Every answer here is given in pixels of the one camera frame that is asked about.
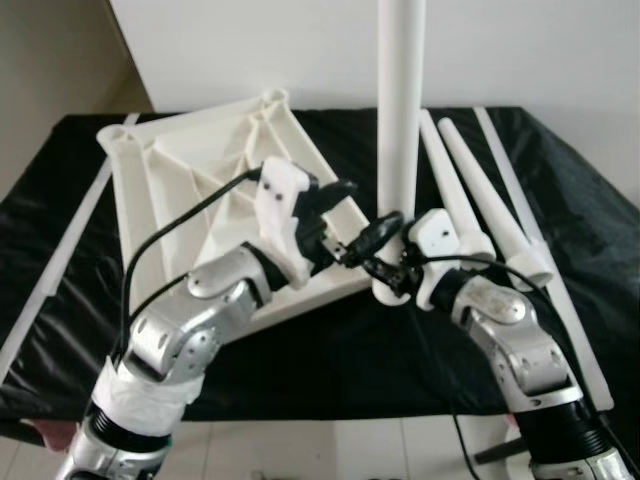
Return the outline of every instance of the black tablecloth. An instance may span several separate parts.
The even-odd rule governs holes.
[[[376,213],[376,112],[295,112],[356,201]],[[638,210],[578,153],[519,108],[489,114],[544,233],[616,408],[613,423],[637,452],[639,405]],[[471,109],[434,109],[458,126],[499,193],[508,196]],[[143,116],[140,121],[160,118]],[[124,116],[69,116],[53,130],[0,205],[0,342],[3,342],[105,154],[103,126]],[[421,147],[416,211],[441,206]],[[491,276],[506,283],[498,272]],[[0,387],[0,418],[78,419],[117,335],[122,266],[111,183]],[[557,327],[544,305],[541,323]],[[411,327],[418,318],[424,355]],[[222,349],[191,420],[345,419],[493,414],[504,402],[487,362],[441,314],[389,309],[369,291]]]

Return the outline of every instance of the white plastic part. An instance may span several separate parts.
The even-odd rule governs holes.
[[[311,266],[296,242],[298,219],[293,210],[298,196],[309,190],[309,175],[279,157],[269,157],[262,165],[255,198],[260,228],[260,248],[283,271],[292,288],[304,287]]]
[[[337,180],[291,113],[283,90],[136,126],[106,127],[98,134],[98,141],[113,162],[125,265],[149,235],[271,156],[294,162],[313,174],[321,186]],[[256,188],[253,182],[242,183],[152,247],[136,267],[130,308],[194,266],[242,242],[259,240],[253,202]],[[345,244],[368,223],[351,198],[324,218],[329,233]],[[364,271],[332,266],[301,290],[286,287],[276,292],[273,302],[257,312],[239,337],[369,285]]]
[[[107,357],[91,399],[120,427],[150,437],[170,435],[187,405],[200,396],[204,375],[189,382],[163,385],[145,382]]]
[[[480,229],[478,219],[473,213],[466,193],[464,193],[436,125],[426,109],[420,112],[420,133],[429,155],[429,162],[436,177],[442,202],[460,239],[459,253],[483,260],[495,260],[496,251],[491,239]],[[467,270],[482,270],[487,266],[486,263],[480,262],[462,262],[462,267]]]
[[[591,392],[593,401],[599,411],[611,410],[613,408],[613,398],[611,397],[607,381],[602,374],[602,370],[589,344],[580,317],[578,317],[578,312],[576,312],[567,287],[562,280],[562,275],[558,272],[558,267],[544,241],[538,222],[531,211],[529,202],[513,171],[513,167],[500,141],[498,132],[496,132],[486,109],[483,107],[475,107],[473,110],[478,117],[480,127],[487,139],[491,153],[495,158],[496,165],[507,188],[507,192],[511,197],[511,202],[516,210],[516,215],[520,220],[522,229],[531,239],[531,242],[537,245],[540,254],[544,256],[547,263],[553,268],[553,279],[547,284],[547,291],[549,292],[553,305],[560,314],[560,318],[562,318],[562,321],[567,327],[571,341],[576,349],[578,361],[582,365],[582,370],[586,372],[585,381]]]
[[[425,22],[426,0],[378,0],[378,214],[398,210],[406,221],[415,208]],[[396,237],[379,256],[398,263],[402,247]],[[377,281],[373,293],[385,305],[409,299]]]
[[[507,259],[507,265],[524,274],[538,287],[544,287],[553,278],[553,274],[540,250],[529,243],[451,119],[442,119],[438,128],[493,238]],[[509,279],[518,290],[530,290],[518,277],[509,274]]]
[[[408,238],[427,257],[455,255],[460,249],[460,240],[453,222],[444,208],[429,210],[409,229]],[[433,289],[444,274],[452,268],[460,268],[460,262],[445,260],[427,263],[423,267],[424,276],[416,295],[416,305],[419,308],[422,310],[433,308],[429,302]]]

